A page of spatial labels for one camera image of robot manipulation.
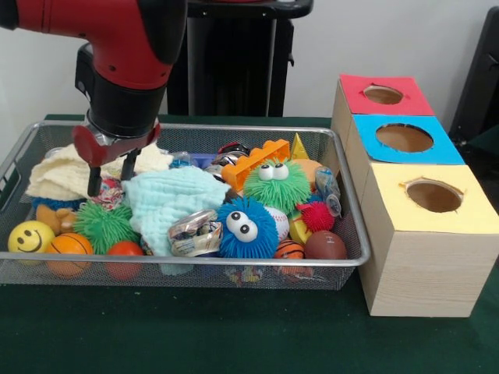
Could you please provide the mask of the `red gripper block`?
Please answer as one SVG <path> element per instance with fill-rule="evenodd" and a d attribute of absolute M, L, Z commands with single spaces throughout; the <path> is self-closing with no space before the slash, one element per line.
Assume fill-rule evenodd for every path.
<path fill-rule="evenodd" d="M 102 182 L 100 167 L 119 157 L 126 157 L 120 179 L 130 180 L 134 175 L 136 159 L 141 150 L 154 143 L 160 132 L 161 126 L 158 122 L 145 136 L 125 138 L 108 136 L 92 125 L 76 126 L 72 132 L 74 147 L 79 156 L 90 166 L 87 195 L 100 194 Z"/>

